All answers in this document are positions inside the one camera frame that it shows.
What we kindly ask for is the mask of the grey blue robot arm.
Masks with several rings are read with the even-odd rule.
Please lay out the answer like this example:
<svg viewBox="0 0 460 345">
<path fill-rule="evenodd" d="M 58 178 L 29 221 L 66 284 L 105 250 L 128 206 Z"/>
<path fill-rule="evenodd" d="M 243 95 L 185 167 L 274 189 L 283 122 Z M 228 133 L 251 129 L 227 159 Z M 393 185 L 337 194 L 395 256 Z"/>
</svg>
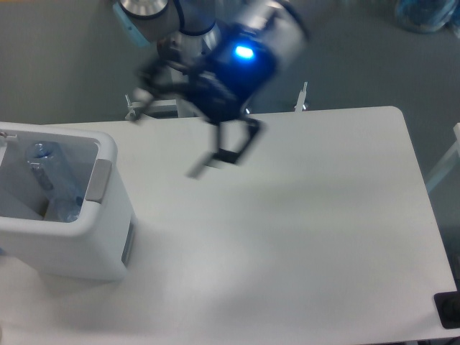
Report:
<svg viewBox="0 0 460 345">
<path fill-rule="evenodd" d="M 155 44 L 158 53 L 137 71 L 148 98 L 129 102 L 126 118 L 136 121 L 168 97 L 182 100 L 215 130 L 213 151 L 189 176 L 239 163 L 263 127 L 248 103 L 308 41 L 295 7 L 251 1 L 230 22 L 218 18 L 215 1 L 115 1 L 113 10 L 136 44 Z"/>
</svg>

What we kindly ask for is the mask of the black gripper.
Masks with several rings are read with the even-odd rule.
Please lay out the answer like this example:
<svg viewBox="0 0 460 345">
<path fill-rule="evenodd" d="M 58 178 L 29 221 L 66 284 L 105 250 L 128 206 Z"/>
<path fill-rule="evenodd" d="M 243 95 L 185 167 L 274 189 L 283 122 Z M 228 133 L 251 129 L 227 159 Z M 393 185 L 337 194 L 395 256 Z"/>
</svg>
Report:
<svg viewBox="0 0 460 345">
<path fill-rule="evenodd" d="M 143 90 L 151 95 L 137 111 L 129 108 L 129 120 L 138 121 L 155 101 L 167 95 L 184 96 L 214 128 L 214 151 L 207 152 L 192 166 L 186 176 L 198 179 L 207 167 L 217 162 L 238 165 L 241 158 L 265 128 L 258 119 L 244 117 L 246 136 L 237 151 L 222 147 L 223 124 L 239 119 L 248 100 L 275 74 L 277 58 L 253 32 L 241 24 L 233 24 L 216 48 L 191 68 L 189 83 L 160 83 L 167 63 L 157 57 L 144 63 L 135 72 Z"/>
</svg>

